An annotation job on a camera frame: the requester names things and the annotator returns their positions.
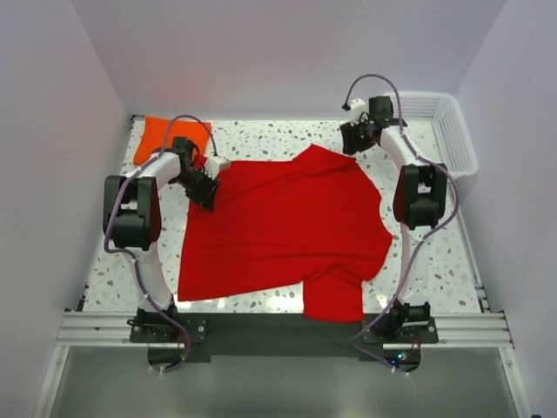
cable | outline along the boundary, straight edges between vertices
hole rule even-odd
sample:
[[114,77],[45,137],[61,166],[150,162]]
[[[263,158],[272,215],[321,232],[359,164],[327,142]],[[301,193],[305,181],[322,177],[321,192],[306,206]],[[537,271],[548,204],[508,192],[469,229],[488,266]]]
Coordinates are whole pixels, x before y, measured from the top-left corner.
[[190,335],[189,335],[187,329],[185,329],[185,327],[183,327],[179,322],[176,322],[173,318],[168,316],[155,303],[153,298],[147,292],[147,289],[145,288],[145,285],[144,285],[144,282],[143,282],[143,278],[141,277],[141,271],[139,270],[139,258],[137,257],[137,255],[134,252],[132,252],[131,250],[128,250],[127,248],[110,248],[110,241],[111,241],[112,229],[114,228],[114,222],[116,220],[116,215],[117,215],[118,209],[120,208],[120,204],[122,203],[122,199],[124,198],[126,188],[128,187],[128,185],[134,179],[136,179],[139,176],[139,174],[145,168],[147,168],[149,165],[156,162],[163,155],[163,152],[166,149],[166,144],[168,143],[168,138],[170,137],[172,125],[174,125],[174,123],[177,120],[182,119],[182,118],[193,119],[193,120],[197,121],[198,123],[200,123],[207,130],[207,132],[209,133],[209,137],[211,138],[213,153],[214,153],[215,156],[217,156],[217,146],[215,144],[215,139],[212,136],[211,130],[209,130],[209,128],[207,128],[207,126],[200,119],[195,118],[194,116],[191,116],[191,115],[178,115],[178,116],[176,116],[174,119],[172,119],[169,122],[168,127],[166,128],[166,132],[164,133],[163,146],[161,147],[158,154],[155,155],[155,157],[149,159],[147,162],[145,162],[141,166],[139,166],[139,168],[134,173],[132,173],[132,175],[130,177],[128,177],[128,178],[126,178],[126,180],[124,180],[124,183],[121,185],[120,190],[118,191],[116,201],[114,202],[114,206],[112,207],[111,216],[109,217],[108,225],[106,227],[106,232],[104,234],[104,250],[109,254],[121,253],[121,254],[127,254],[131,257],[131,259],[133,261],[133,268],[134,268],[134,271],[135,271],[135,274],[136,274],[136,280],[138,282],[138,287],[141,290],[141,293],[144,295],[144,297],[147,299],[147,301],[153,307],[153,309],[155,309],[155,311],[157,311],[157,313],[164,320],[166,320],[168,323],[170,323],[171,325],[176,327],[178,329],[178,333],[182,333],[182,335],[185,337],[185,340],[187,340],[187,344],[185,345],[185,355],[184,355],[183,359],[178,364],[175,364],[174,366],[165,367],[163,369],[163,373],[168,373],[168,372],[172,372],[174,370],[177,370],[178,368],[182,367],[182,365],[187,361],[187,359],[190,355],[190,349],[191,349]]
[[161,146],[160,151],[158,152],[158,156],[160,157],[164,150],[166,149],[166,144],[168,143],[168,138],[171,135],[171,128],[172,125],[174,125],[174,122],[176,122],[179,119],[192,119],[195,120],[197,123],[199,123],[201,126],[204,127],[204,129],[207,131],[207,133],[209,134],[209,139],[211,140],[211,144],[212,144],[212,154],[217,157],[217,143],[215,142],[215,138],[212,136],[212,132],[211,130],[207,127],[206,124],[203,123],[203,121],[201,119],[196,118],[195,116],[192,115],[178,115],[176,116],[173,120],[171,120],[168,123],[168,126],[166,127],[166,132],[164,133],[164,139],[163,139],[163,146]]
[[352,83],[352,85],[350,86],[350,89],[348,90],[348,94],[346,94],[346,99],[344,104],[342,105],[343,109],[346,109],[346,107],[348,109],[350,109],[350,107],[348,106],[348,98],[350,97],[351,93],[352,93],[352,89],[354,88],[354,86],[356,85],[356,83],[358,83],[359,80],[361,80],[362,78],[380,78],[381,80],[387,82],[391,88],[393,89],[394,92],[394,96],[396,98],[396,102],[397,102],[397,107],[399,108],[399,130],[400,130],[400,136],[402,137],[402,139],[404,140],[406,146],[408,147],[408,149],[410,150],[410,152],[413,154],[413,156],[418,160],[421,161],[422,163],[428,164],[428,165],[432,165],[433,167],[437,168],[438,170],[440,170],[443,174],[446,175],[446,177],[448,178],[449,182],[451,183],[451,187],[453,188],[454,191],[454,208],[453,211],[451,212],[451,214],[445,219],[445,221],[441,222],[440,224],[438,224],[436,227],[434,227],[434,229],[432,229],[429,233],[426,233],[421,241],[416,245],[416,247],[414,248],[414,251],[410,257],[410,259],[408,260],[408,265],[406,266],[406,270],[404,271],[403,275],[402,275],[402,279],[400,280],[399,286],[397,287],[393,297],[389,300],[389,303],[387,303],[387,305],[385,306],[385,308],[381,311],[381,313],[379,315],[377,315],[369,324],[367,324],[365,327],[362,328],[362,330],[360,332],[358,332],[356,335],[354,335],[352,337],[352,346],[357,349],[358,351],[360,351],[363,354],[369,355],[370,357],[374,358],[374,360],[379,361],[383,364],[385,364],[386,366],[388,366],[389,368],[391,368],[392,370],[395,371],[399,371],[401,373],[402,370],[393,367],[393,365],[389,364],[385,359],[379,357],[378,355],[365,350],[362,347],[359,347],[356,345],[357,343],[357,339],[359,339],[360,337],[362,337],[365,333],[370,332],[371,328],[375,326],[375,324],[377,324],[391,309],[391,307],[393,307],[394,302],[396,301],[396,299],[398,299],[400,293],[402,292],[402,289],[404,288],[404,285],[406,284],[406,282],[408,281],[408,276],[410,275],[410,270],[412,269],[412,264],[413,262],[416,260],[416,256],[418,255],[418,251],[420,250],[420,248],[424,245],[424,243],[427,241],[427,239],[429,239],[432,235],[434,235],[437,231],[443,229],[449,222],[451,222],[454,217],[457,215],[458,211],[459,211],[459,207],[460,207],[460,196],[459,196],[459,190],[456,186],[456,180],[454,179],[454,177],[449,173],[449,171],[443,167],[442,165],[439,165],[437,163],[434,163],[433,161],[422,157],[412,146],[412,144],[410,143],[410,140],[408,139],[408,137],[406,136],[406,134],[404,133],[404,126],[402,125],[402,105],[400,103],[400,95],[399,95],[399,91],[397,90],[396,86],[394,85],[394,83],[387,77],[385,76],[381,76],[380,74],[364,74],[362,76],[359,76],[358,78],[356,78],[354,80],[354,82]]
[[366,117],[366,119],[364,120],[364,122],[366,122],[366,121],[369,120],[369,113],[366,112],[366,111],[363,111],[362,114],[359,115],[359,118],[358,118],[358,122],[359,122],[359,123],[362,123],[362,116],[365,116],[365,117]]

red cloth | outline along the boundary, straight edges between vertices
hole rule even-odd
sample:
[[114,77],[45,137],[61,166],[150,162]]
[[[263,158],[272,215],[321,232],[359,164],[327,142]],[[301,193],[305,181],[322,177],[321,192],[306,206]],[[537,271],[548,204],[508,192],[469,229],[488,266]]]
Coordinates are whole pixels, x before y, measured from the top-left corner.
[[354,158],[316,145],[293,161],[236,161],[215,212],[190,205],[178,300],[304,282],[304,314],[362,320],[362,280],[385,261],[381,197]]

speckled table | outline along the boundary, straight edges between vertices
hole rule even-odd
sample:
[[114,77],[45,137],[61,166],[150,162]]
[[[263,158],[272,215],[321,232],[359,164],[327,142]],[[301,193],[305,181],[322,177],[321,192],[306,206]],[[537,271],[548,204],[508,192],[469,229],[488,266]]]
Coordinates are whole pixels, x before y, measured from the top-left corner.
[[[218,152],[229,159],[281,161],[301,153],[311,143],[341,152],[342,138],[339,121],[315,120],[258,120],[212,121]],[[133,155],[144,131],[144,121],[136,118],[124,157],[122,173],[134,169]],[[427,122],[408,121],[408,132],[430,158],[439,160],[432,126]],[[364,310],[378,312],[393,295],[400,275],[399,224],[393,217],[391,203],[398,179],[391,159],[374,147],[360,153],[358,163],[379,189],[383,199],[381,217],[394,240],[380,273],[362,286]],[[160,192],[163,231],[159,240],[159,255],[164,276],[175,293],[178,287],[179,254],[184,239],[189,201],[184,190],[169,185]],[[446,213],[453,203],[447,198]],[[480,305],[475,290],[473,261],[466,250],[462,225],[454,221],[439,231],[433,240],[430,257],[430,294],[434,313],[478,313]],[[138,294],[134,285],[131,264],[122,255],[106,254],[99,242],[89,272],[89,288],[85,295],[84,311],[135,312]],[[291,313],[302,312],[302,284],[269,289],[195,302],[179,302],[180,311]]]

black clamp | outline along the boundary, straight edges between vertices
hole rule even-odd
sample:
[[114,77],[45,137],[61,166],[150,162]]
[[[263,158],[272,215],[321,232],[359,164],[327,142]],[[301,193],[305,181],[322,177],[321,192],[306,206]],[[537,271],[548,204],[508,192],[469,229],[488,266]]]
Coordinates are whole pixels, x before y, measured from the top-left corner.
[[[366,327],[377,315],[367,315],[361,326]],[[431,316],[429,303],[411,307],[398,300],[393,307],[369,332],[362,342],[392,366],[411,372],[421,362],[421,344],[439,342],[435,319]],[[384,348],[385,344],[408,344],[406,349]]]
[[[357,125],[346,122],[340,126],[342,133],[342,152],[353,155],[362,152],[374,145],[380,145],[381,132],[389,126],[398,125],[399,119],[394,117],[393,102],[388,96],[377,96],[369,99],[369,115]],[[343,109],[350,110],[348,104]]]
[[172,148],[168,151],[177,154],[180,159],[180,174],[169,181],[169,184],[178,183],[185,189],[185,195],[192,202],[213,211],[220,180],[212,179],[203,170],[193,168],[197,162],[193,159],[193,152],[197,151],[199,156],[198,146],[188,138],[175,137]]
[[[171,319],[178,317],[176,305],[170,305],[164,313]],[[174,342],[178,340],[178,329],[157,312],[138,309],[136,316],[128,320],[131,327],[131,342]]]

metal frame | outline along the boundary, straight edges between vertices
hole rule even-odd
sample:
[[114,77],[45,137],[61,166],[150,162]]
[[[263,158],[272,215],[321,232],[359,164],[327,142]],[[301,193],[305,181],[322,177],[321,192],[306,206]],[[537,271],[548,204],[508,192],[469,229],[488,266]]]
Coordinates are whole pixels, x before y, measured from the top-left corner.
[[[131,343],[131,329],[126,324],[126,321],[134,316],[135,313],[65,313],[56,339],[56,345],[64,347],[176,346],[176,343]],[[434,315],[434,318],[437,322],[440,343],[424,344],[424,347],[513,347],[507,320],[503,313],[446,313]],[[405,346],[385,344],[385,348]]]

